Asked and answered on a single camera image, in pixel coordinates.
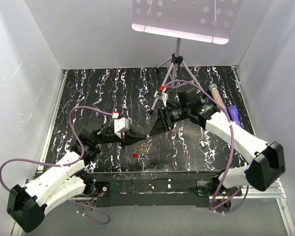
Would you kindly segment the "large toothed keyring disc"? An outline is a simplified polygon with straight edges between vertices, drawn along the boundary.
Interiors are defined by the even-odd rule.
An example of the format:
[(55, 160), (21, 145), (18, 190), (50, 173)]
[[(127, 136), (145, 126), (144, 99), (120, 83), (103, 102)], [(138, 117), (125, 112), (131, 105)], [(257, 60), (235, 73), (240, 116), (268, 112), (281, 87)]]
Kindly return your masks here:
[(133, 151), (132, 157), (138, 158), (139, 156), (147, 155), (149, 148), (162, 138), (164, 138), (164, 134), (158, 134), (155, 136), (148, 136), (147, 140), (141, 142), (140, 144), (136, 145), (132, 149), (132, 151)]

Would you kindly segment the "white black key fob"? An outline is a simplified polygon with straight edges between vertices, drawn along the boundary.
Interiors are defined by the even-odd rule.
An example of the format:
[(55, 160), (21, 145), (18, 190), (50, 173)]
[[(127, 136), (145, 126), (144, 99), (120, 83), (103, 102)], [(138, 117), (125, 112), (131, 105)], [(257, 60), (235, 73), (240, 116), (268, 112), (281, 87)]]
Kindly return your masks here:
[(205, 144), (204, 144), (203, 140), (200, 140), (200, 145), (202, 148), (205, 148)]

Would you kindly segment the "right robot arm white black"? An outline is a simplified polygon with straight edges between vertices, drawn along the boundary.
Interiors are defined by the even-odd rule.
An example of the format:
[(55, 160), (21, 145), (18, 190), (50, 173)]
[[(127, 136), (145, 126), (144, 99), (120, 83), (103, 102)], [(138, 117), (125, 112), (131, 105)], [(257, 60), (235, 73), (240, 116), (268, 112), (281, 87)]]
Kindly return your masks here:
[(157, 120), (149, 133), (150, 137), (168, 132), (178, 121), (189, 119), (221, 138), (240, 153), (247, 166), (223, 170), (216, 174), (205, 188), (217, 195), (226, 194), (233, 187), (250, 185), (266, 191), (286, 170), (283, 147), (278, 142), (269, 144), (235, 123), (211, 101), (203, 102), (201, 93), (193, 86), (178, 90), (178, 102), (162, 105), (157, 109)]

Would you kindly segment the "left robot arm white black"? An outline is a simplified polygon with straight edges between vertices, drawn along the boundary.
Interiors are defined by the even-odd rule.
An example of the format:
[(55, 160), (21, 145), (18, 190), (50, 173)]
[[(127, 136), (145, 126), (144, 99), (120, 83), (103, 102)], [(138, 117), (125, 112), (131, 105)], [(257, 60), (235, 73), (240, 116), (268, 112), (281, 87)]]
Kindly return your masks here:
[(24, 232), (32, 232), (58, 205), (76, 195), (94, 193), (95, 180), (84, 167), (100, 154), (100, 144), (120, 143), (124, 148), (146, 138), (130, 128), (126, 118), (114, 119), (108, 127), (97, 120), (86, 122), (79, 134), (81, 143), (71, 145), (55, 167), (24, 186), (17, 184), (10, 189), (7, 213)]

